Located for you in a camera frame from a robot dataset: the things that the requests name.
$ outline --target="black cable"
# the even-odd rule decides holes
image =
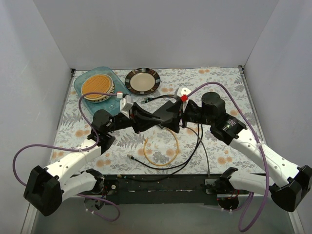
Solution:
[[[203,138],[203,126],[201,125],[201,136],[200,136],[200,139]],[[131,177],[127,177],[127,176],[122,176],[122,178],[124,179],[129,179],[129,180],[133,180],[133,181],[137,181],[137,182],[158,182],[158,181],[161,181],[161,180],[164,180],[164,179],[167,179],[168,177],[178,173],[179,171],[181,171],[183,168],[186,167],[186,165],[190,162],[190,160],[192,159],[193,155],[195,154],[197,148],[199,147],[200,145],[200,141],[199,139],[197,138],[197,143],[196,143],[196,146],[194,148],[194,151],[191,153],[190,157],[182,164],[178,165],[178,166],[181,166],[181,165],[184,165],[183,167],[181,167],[180,169],[176,170],[175,172],[169,174],[169,175],[166,175],[164,176],[163,178],[159,178],[159,179],[153,179],[153,180],[143,180],[143,179],[135,179],[135,178],[131,178]]]
[[[202,140],[202,139],[203,139],[203,125],[201,124],[200,126],[201,126],[201,136],[200,136],[200,139]],[[133,156],[131,156],[131,157],[129,157],[129,158],[132,159],[132,160],[134,160],[134,161],[137,161],[137,162],[141,163],[143,166],[146,166],[146,167],[148,167],[148,168],[150,168],[150,169],[154,169],[154,170],[169,170],[169,169],[174,169],[174,168],[183,166],[185,163],[187,163],[189,160],[191,160],[192,156],[190,156],[185,162],[183,162],[183,163],[181,163],[181,164],[179,164],[179,165],[177,165],[177,166],[167,167],[167,168],[157,168],[157,167],[149,166],[149,165],[145,164],[144,162],[141,162],[140,160],[136,159],[136,158],[133,157]]]
[[[159,98],[174,98],[174,95],[173,94],[166,94],[166,95],[160,95],[158,97],[146,97],[146,98],[144,98],[144,101],[141,102],[141,104],[144,104],[144,103],[147,103],[150,101],[154,101],[154,100],[159,99]]]

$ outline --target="patterned fabric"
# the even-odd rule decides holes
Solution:
[[[191,90],[208,81],[217,81],[228,88],[238,106],[251,122],[252,126],[259,132],[256,125],[254,113],[245,90],[243,80],[237,68],[201,68],[201,69],[155,69],[161,78],[159,88],[149,97],[157,97],[164,94],[173,94],[178,87],[187,87]],[[124,82],[130,70],[115,70],[118,77]],[[77,71],[74,79],[85,73]],[[199,90],[192,95],[198,105],[201,105],[201,96],[207,91],[214,91],[226,101],[227,112],[242,120],[226,93],[218,86],[212,85]],[[138,103],[143,97],[134,97]],[[157,99],[146,104],[140,104],[142,108],[153,112],[164,104],[168,99]],[[86,116],[92,120],[92,116],[83,107]],[[196,124],[188,124],[197,131]],[[78,96],[73,87],[67,99],[65,112],[61,120],[61,126],[56,136],[56,145],[65,148],[78,147],[90,133],[90,126],[82,119],[78,110]],[[169,161],[176,153],[176,141],[169,131],[153,127],[146,132],[135,134],[132,128],[115,131],[113,136],[116,140],[113,146],[102,156],[89,162],[81,170],[95,168],[103,174],[169,174],[173,170],[151,170],[143,165],[130,160],[127,154],[133,155],[139,160],[150,164],[143,154],[143,145],[148,137],[146,147],[147,155],[156,163]],[[177,134],[180,151],[176,159],[167,167],[178,165],[184,162],[192,153],[195,147],[196,135],[191,130],[181,129]],[[209,126],[204,126],[203,142],[209,155],[211,173],[223,173],[229,167],[237,167],[249,173],[262,173],[257,165],[246,158],[238,151],[231,149],[223,142],[218,141],[209,131]],[[55,150],[52,154],[51,162],[59,160],[68,152]],[[181,174],[204,174],[207,173],[207,161],[204,150],[200,146],[190,163],[180,171]]]

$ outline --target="blue tray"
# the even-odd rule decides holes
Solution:
[[[98,74],[103,74],[103,75],[108,75],[109,77],[112,78],[114,84],[115,84],[115,92],[121,91],[124,94],[129,94],[129,90],[124,86],[123,82],[118,78],[118,76],[108,67],[97,67],[91,71],[86,72],[85,74],[82,74],[80,77],[78,77],[75,82],[74,82],[74,88],[81,97],[81,87],[83,83],[90,78],[91,76],[98,75]],[[83,104],[86,106],[88,111],[93,115],[96,111],[104,109],[108,111],[111,115],[117,115],[119,113],[120,105],[119,105],[120,99],[116,98],[115,96],[110,97],[109,99],[103,101],[103,102],[98,102],[98,103],[93,103],[90,101],[87,101],[83,99]]]

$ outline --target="green leaf pattern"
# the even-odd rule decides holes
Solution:
[[[182,86],[191,90],[198,85],[208,81],[217,81],[225,85],[234,99],[237,101],[238,106],[246,115],[247,119],[251,122],[253,127],[259,133],[256,125],[256,119],[249,103],[249,99],[245,90],[244,82],[240,76],[237,68],[196,68],[196,69],[156,69],[161,78],[159,88],[149,95],[149,97],[157,97],[159,95],[174,94],[175,90]],[[124,82],[126,75],[130,70],[115,70],[118,77]],[[85,71],[76,71],[74,79],[85,73]],[[212,85],[205,87],[192,95],[198,105],[201,105],[201,96],[205,92],[217,92],[226,101],[227,112],[235,111],[234,105],[222,88]],[[148,104],[140,104],[143,100],[142,96],[133,96],[134,100],[149,112],[158,109],[162,104],[168,101],[168,98],[157,99]],[[66,101],[66,108],[61,119],[61,124],[56,136],[56,146],[65,148],[76,148],[87,137],[90,126],[82,119],[78,110],[78,99],[75,89],[72,85],[70,95]],[[83,112],[87,118],[92,121],[91,114],[82,107]],[[196,129],[196,124],[188,124],[189,127]],[[142,154],[144,141],[149,139],[146,150],[148,157],[156,163],[165,163],[169,161],[176,153],[176,141],[174,137],[166,130],[161,130],[158,127],[153,127],[148,131],[140,134],[135,134],[133,129],[123,129],[112,133],[116,137],[113,145],[99,158],[87,163],[82,169],[95,168],[103,174],[169,174],[174,170],[151,170],[141,164],[130,160],[127,154],[133,155],[135,158],[150,164]],[[189,157],[192,153],[196,136],[190,131],[181,129],[177,134],[180,145],[180,153],[176,159],[165,167],[178,165]],[[204,126],[203,142],[209,155],[209,164],[211,173],[222,173],[229,167],[237,167],[240,170],[250,173],[263,172],[257,165],[246,158],[238,151],[231,149],[223,142],[218,141],[209,131],[209,126]],[[51,162],[59,160],[65,156],[67,152],[60,152],[55,150],[53,152]],[[199,146],[197,152],[193,156],[190,163],[180,172],[181,174],[203,174],[207,172],[207,162],[202,146]]]

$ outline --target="white wall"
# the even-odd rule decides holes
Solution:
[[[12,159],[31,143],[54,141],[70,69],[32,0],[0,0],[0,233],[20,233],[28,202]],[[50,150],[28,150],[18,174],[44,165]]]
[[[268,144],[312,167],[312,1],[279,1],[245,71]],[[311,207],[312,192],[298,207],[307,234]]]
[[[71,68],[237,67],[278,0],[34,0]]]

